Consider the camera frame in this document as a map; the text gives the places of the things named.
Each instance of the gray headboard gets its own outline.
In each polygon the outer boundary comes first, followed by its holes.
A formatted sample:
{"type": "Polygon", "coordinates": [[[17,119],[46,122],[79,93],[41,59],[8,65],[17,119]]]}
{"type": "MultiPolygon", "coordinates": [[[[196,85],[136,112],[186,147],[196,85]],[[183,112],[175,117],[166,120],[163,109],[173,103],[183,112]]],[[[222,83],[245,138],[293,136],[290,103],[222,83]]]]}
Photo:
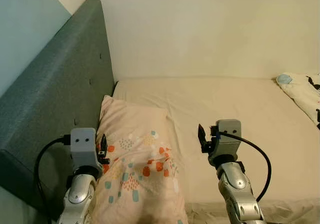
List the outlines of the gray headboard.
{"type": "MultiPolygon", "coordinates": [[[[0,99],[0,185],[41,210],[33,179],[40,150],[74,127],[98,127],[114,79],[101,2],[86,0],[0,99]]],[[[56,219],[63,209],[70,149],[51,147],[40,179],[56,219]]]]}

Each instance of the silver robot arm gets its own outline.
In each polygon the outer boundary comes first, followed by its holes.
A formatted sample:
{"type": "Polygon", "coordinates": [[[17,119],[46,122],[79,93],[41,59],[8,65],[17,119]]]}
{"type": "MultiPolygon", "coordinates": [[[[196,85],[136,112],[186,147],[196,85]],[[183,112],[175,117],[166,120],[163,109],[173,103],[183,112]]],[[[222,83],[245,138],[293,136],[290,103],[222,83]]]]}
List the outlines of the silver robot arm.
{"type": "Polygon", "coordinates": [[[96,206],[96,181],[103,173],[102,164],[109,163],[106,137],[102,137],[97,151],[95,129],[76,128],[71,131],[70,145],[74,175],[57,224],[90,224],[96,206]]]}
{"type": "Polygon", "coordinates": [[[249,178],[244,174],[244,166],[237,160],[240,141],[219,136],[219,131],[241,137],[241,123],[236,119],[219,120],[212,126],[211,142],[201,125],[198,138],[203,153],[209,153],[209,163],[216,168],[219,191],[222,194],[231,224],[266,224],[264,216],[253,196],[249,178]]]}

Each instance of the patterned pillowcase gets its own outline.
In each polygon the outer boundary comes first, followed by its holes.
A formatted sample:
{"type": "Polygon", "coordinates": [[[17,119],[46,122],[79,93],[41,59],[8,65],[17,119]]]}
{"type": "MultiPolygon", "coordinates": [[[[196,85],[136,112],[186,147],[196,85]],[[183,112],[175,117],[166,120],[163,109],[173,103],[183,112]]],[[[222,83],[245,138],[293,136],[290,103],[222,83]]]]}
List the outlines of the patterned pillowcase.
{"type": "Polygon", "coordinates": [[[104,97],[97,143],[105,134],[110,164],[96,188],[94,223],[188,223],[166,118],[164,109],[104,97]]]}

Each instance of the orange dot pattern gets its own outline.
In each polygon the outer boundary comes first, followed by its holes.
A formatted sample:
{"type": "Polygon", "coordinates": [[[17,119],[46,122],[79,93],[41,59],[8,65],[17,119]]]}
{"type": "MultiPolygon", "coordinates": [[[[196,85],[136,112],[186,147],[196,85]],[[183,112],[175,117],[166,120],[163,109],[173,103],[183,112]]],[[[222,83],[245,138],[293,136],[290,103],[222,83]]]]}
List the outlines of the orange dot pattern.
{"type": "Polygon", "coordinates": [[[143,168],[143,171],[142,171],[142,174],[143,174],[145,177],[150,176],[150,168],[149,168],[149,167],[144,167],[144,168],[143,168]]]}
{"type": "Polygon", "coordinates": [[[115,147],[113,145],[108,146],[107,151],[112,153],[115,150],[115,147]]]}
{"type": "Polygon", "coordinates": [[[139,186],[139,181],[134,179],[132,174],[129,174],[129,178],[127,181],[120,181],[120,184],[123,189],[127,191],[136,190],[139,186]]]}
{"type": "Polygon", "coordinates": [[[109,164],[103,164],[103,174],[109,170],[109,164]]]}
{"type": "Polygon", "coordinates": [[[169,170],[168,169],[165,169],[165,171],[163,172],[163,175],[165,177],[168,177],[169,176],[169,170]]]}
{"type": "Polygon", "coordinates": [[[156,168],[156,170],[157,170],[158,172],[161,172],[162,169],[164,168],[164,164],[161,163],[161,162],[156,162],[155,168],[156,168]]]}

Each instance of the beige bed sheet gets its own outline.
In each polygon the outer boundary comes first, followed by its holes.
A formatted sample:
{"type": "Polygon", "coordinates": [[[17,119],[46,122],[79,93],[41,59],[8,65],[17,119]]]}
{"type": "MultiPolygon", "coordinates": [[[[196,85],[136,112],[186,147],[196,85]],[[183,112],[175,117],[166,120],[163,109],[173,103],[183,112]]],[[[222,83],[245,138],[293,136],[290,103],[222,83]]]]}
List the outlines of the beige bed sheet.
{"type": "MultiPolygon", "coordinates": [[[[261,201],[264,219],[273,224],[319,224],[319,200],[261,201]]],[[[230,224],[221,203],[186,205],[189,224],[230,224]]]]}
{"type": "MultiPolygon", "coordinates": [[[[223,203],[216,172],[201,153],[198,124],[209,133],[218,119],[236,118],[242,136],[260,146],[272,164],[264,201],[291,202],[320,197],[320,137],[308,116],[273,80],[243,78],[155,78],[123,80],[114,98],[166,108],[172,151],[185,202],[223,203]]],[[[267,165],[246,144],[238,150],[255,196],[262,190],[267,165]]]]}

